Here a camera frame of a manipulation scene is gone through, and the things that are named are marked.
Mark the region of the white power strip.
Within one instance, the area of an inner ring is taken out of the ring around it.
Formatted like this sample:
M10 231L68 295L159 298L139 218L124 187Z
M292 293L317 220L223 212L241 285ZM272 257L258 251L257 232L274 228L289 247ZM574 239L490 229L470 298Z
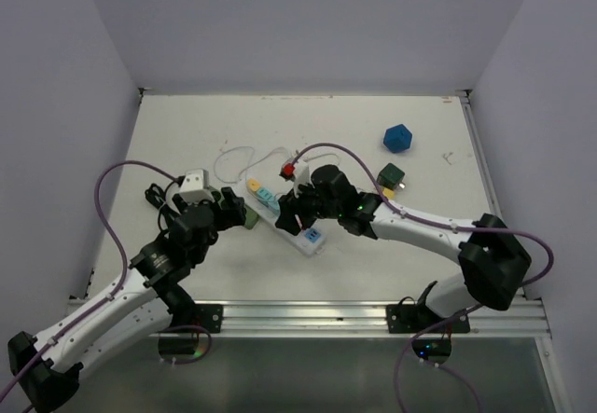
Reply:
M234 191L237 195L245 199L245 204L256 212L259 220L265 223L274 233L276 233L278 236L290 243L303 255L311 257L313 255L319 254L322 251L326 241L325 232L316 227L310 227L309 229L300 232L297 236L292 236L286 233L285 231L278 229L275 226L275 221L277 220L279 214L272 213L269 209L268 204L262 203L257 198L256 192L251 191L247 187L247 181L249 179L242 180L241 182L239 182L235 186Z

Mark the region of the green power strip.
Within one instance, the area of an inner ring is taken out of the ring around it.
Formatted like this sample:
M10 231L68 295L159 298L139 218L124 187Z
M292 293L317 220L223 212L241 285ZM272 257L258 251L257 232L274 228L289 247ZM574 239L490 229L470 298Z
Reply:
M252 229L258 221L258 216L254 210L248 207L245 204L244 200L244 207L246 209L246 222L244 225L229 225L223 215L220 208L220 203L222 200L221 190L213 190L212 195L214 196L215 202L213 204L212 210L215 214L215 225L219 231L223 231L226 229L230 229L232 227L244 227L246 229Z

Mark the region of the yellow plug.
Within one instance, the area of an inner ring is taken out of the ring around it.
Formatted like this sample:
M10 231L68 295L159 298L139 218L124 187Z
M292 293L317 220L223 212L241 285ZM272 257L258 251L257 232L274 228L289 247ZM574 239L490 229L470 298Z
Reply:
M395 195L395 192L394 192L393 190L391 190L391 189L388 189L388 188L384 188L384 189L382 190L382 193L383 193L383 195L384 195L384 196L385 196L387 199L390 199L390 200L392 200L392 199L394 198L394 195Z

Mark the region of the dark green plug adapter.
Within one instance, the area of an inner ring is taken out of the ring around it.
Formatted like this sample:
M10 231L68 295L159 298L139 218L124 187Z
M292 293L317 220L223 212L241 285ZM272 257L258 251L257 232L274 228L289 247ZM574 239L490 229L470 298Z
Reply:
M404 183L405 172L393 163L387 163L377 175L377 183L387 189L397 190L406 187Z

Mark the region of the blue plug adapter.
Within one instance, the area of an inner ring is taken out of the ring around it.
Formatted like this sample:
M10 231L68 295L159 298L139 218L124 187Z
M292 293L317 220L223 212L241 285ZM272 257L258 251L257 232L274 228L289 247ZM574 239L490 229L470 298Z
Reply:
M408 150L411 142L412 132L404 124L388 128L382 139L384 147L392 153L401 153Z

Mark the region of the light blue plug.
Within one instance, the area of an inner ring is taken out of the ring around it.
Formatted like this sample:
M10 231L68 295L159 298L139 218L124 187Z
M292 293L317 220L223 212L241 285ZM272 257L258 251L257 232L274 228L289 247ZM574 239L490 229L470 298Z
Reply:
M280 212L280 207L279 207L279 203L277 200L274 201L270 201L268 203L269 209L272 213L274 214L278 214Z

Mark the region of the teal plug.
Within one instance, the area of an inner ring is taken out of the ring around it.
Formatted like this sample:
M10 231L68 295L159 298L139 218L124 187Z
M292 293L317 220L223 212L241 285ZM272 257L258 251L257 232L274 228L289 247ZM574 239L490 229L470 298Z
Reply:
M272 195L265 187L260 187L256 192L256 196L262 203L265 204L276 202L275 196Z

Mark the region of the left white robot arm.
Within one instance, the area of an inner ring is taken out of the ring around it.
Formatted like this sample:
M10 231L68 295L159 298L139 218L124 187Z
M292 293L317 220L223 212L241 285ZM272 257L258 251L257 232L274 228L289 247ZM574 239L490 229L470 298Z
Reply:
M176 202L181 213L128 262L124 276L50 328L20 331L8 341L13 380L7 388L21 386L33 409L52 412L69 401L79 388L84 352L146 303L164 305L160 318L173 331L191 326L194 301L179 283L204 261L219 232L244 224L246 209L227 186L218 197Z

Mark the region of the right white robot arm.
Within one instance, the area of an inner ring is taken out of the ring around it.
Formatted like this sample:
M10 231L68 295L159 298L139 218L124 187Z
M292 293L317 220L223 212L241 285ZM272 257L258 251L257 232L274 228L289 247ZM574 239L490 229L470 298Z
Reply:
M458 274L430 282L415 303L398 308L396 318L409 331L437 331L476 306L508 310L531 265L521 243L493 214L449 220L409 213L379 192L357 190L335 165L310 171L288 163L281 176L293 187L279 200L277 228L297 236L317 220L333 219L352 235L404 242L458 265Z

